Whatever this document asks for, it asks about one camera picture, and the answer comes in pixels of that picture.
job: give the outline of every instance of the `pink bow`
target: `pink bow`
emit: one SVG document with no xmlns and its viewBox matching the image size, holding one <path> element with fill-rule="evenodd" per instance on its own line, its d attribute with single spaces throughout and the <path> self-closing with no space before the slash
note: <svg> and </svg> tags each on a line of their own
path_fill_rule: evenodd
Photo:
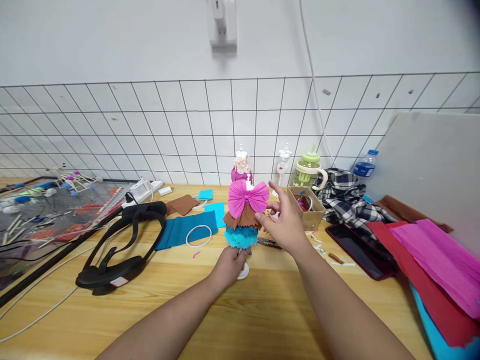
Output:
<svg viewBox="0 0 480 360">
<path fill-rule="evenodd" d="M 238 219 L 242 215 L 245 203 L 248 203 L 253 211 L 263 213 L 267 209 L 269 198 L 269 188 L 263 181 L 253 190 L 248 191 L 245 180 L 237 180 L 231 183 L 228 191 L 228 211 L 230 211 L 230 215 Z"/>
</svg>

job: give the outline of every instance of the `small cardboard box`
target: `small cardboard box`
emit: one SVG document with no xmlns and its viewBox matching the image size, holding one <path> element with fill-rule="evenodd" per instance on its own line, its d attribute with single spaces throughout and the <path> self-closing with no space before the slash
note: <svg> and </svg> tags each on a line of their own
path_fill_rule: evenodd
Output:
<svg viewBox="0 0 480 360">
<path fill-rule="evenodd" d="M 322 218 L 325 216 L 325 208 L 314 192 L 307 186 L 289 186 L 286 191 L 294 211 L 301 220 L 305 231 L 316 231 L 319 228 Z M 308 196 L 312 199 L 313 206 L 310 211 L 303 211 L 295 196 Z"/>
</svg>

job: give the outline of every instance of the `teal felt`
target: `teal felt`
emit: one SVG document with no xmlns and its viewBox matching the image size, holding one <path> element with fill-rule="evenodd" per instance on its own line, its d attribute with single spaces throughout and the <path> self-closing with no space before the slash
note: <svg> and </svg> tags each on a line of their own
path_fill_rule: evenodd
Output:
<svg viewBox="0 0 480 360">
<path fill-rule="evenodd" d="M 257 242 L 259 231 L 251 226 L 226 227 L 225 238 L 232 248 L 247 249 Z"/>
<path fill-rule="evenodd" d="M 480 359 L 480 337 L 475 336 L 465 347 L 448 346 L 429 313 L 427 312 L 427 309 L 425 308 L 417 289 L 412 283 L 410 283 L 410 287 L 413 297 L 415 298 L 416 307 L 420 313 L 421 321 L 425 327 L 426 335 L 430 340 L 430 345 L 435 358 L 437 360 Z"/>
<path fill-rule="evenodd" d="M 215 213 L 216 218 L 216 227 L 223 228 L 225 225 L 224 223 L 224 216 L 225 216 L 225 204 L 223 202 L 216 202 L 213 204 L 208 204 L 205 206 L 205 212 L 212 211 Z"/>
<path fill-rule="evenodd" d="M 198 200 L 205 201 L 205 200 L 212 200 L 214 198 L 214 191 L 210 190 L 201 190 L 198 194 Z"/>
<path fill-rule="evenodd" d="M 189 231 L 198 225 L 207 225 L 211 229 L 212 235 L 219 232 L 217 219 L 215 218 L 215 213 L 212 211 L 185 217 L 179 216 L 166 221 L 165 232 L 155 250 L 170 249 L 185 244 L 185 239 Z M 190 234 L 188 242 L 192 243 L 200 239 L 208 238 L 209 236 L 210 231 L 205 227 L 200 227 Z"/>
</svg>

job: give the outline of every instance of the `wooden table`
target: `wooden table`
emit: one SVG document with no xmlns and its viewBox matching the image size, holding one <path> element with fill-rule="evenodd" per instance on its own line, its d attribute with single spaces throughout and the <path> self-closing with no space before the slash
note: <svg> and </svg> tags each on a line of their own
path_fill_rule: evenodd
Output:
<svg viewBox="0 0 480 360">
<path fill-rule="evenodd" d="M 173 193 L 155 201 L 213 189 L 213 201 L 224 202 L 227 186 L 174 185 Z M 315 234 L 322 248 L 353 262 L 325 233 Z M 141 224 L 139 242 L 128 254 L 144 255 L 160 231 L 154 221 Z M 93 359 L 115 338 L 149 312 L 207 276 L 226 247 L 225 228 L 201 248 L 186 245 L 154 253 L 149 265 L 131 283 L 106 296 L 79 288 L 62 305 L 22 334 L 0 343 L 1 359 Z M 93 246 L 100 231 L 68 257 Z M 111 245 L 125 244 L 131 230 Z M 75 287 L 75 278 L 90 252 L 70 261 L 26 295 L 2 320 L 0 338 L 17 332 L 50 309 Z M 250 274 L 237 281 L 211 306 L 181 353 L 181 359 L 331 359 L 328 344 L 309 304 L 291 256 L 255 245 L 247 262 Z M 404 277 L 374 281 L 358 266 L 335 266 L 347 284 L 380 317 L 416 359 L 431 359 L 420 317 Z M 322 283 L 322 274 L 318 274 Z"/>
</svg>

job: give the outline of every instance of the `metal grid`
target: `metal grid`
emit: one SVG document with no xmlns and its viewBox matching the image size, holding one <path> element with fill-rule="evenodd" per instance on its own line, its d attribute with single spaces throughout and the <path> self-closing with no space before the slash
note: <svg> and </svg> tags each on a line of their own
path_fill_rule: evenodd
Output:
<svg viewBox="0 0 480 360">
<path fill-rule="evenodd" d="M 278 181 L 286 142 L 290 172 L 312 146 L 329 167 L 325 142 L 337 166 L 351 169 L 398 112 L 480 113 L 480 72 L 317 81 L 325 133 L 308 77 L 0 87 L 0 176 L 51 175 L 65 163 L 111 179 L 226 185 L 242 143 L 255 182 Z"/>
</svg>

